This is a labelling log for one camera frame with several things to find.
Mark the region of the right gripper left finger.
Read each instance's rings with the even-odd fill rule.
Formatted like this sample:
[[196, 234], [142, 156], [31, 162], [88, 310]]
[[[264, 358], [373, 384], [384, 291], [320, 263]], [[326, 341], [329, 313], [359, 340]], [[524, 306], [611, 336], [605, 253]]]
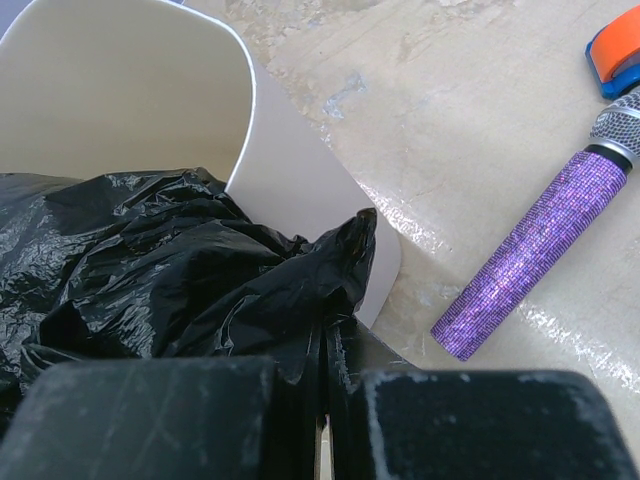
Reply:
[[308, 326], [275, 348], [277, 479], [320, 477], [325, 425], [326, 341], [323, 327]]

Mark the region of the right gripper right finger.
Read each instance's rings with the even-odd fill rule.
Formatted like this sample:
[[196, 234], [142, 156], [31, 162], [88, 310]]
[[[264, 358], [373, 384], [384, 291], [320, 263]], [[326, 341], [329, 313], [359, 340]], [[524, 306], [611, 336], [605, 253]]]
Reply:
[[411, 371], [415, 366], [354, 318], [325, 330], [326, 407], [335, 479], [350, 479], [356, 460], [351, 398], [368, 370]]

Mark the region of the black trash bag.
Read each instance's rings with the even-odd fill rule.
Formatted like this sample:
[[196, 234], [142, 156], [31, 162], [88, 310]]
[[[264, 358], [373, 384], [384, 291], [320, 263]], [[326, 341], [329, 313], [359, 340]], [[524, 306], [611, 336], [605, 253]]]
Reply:
[[367, 208], [309, 241], [251, 221], [204, 169], [1, 177], [1, 422], [65, 361], [254, 355], [350, 319]]

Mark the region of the beige plastic trash bin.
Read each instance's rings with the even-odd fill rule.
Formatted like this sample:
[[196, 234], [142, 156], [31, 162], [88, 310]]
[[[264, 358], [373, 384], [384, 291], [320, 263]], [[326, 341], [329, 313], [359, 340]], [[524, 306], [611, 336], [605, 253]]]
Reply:
[[202, 167], [314, 240], [372, 200], [224, 22], [171, 1], [33, 1], [1, 39], [1, 168]]

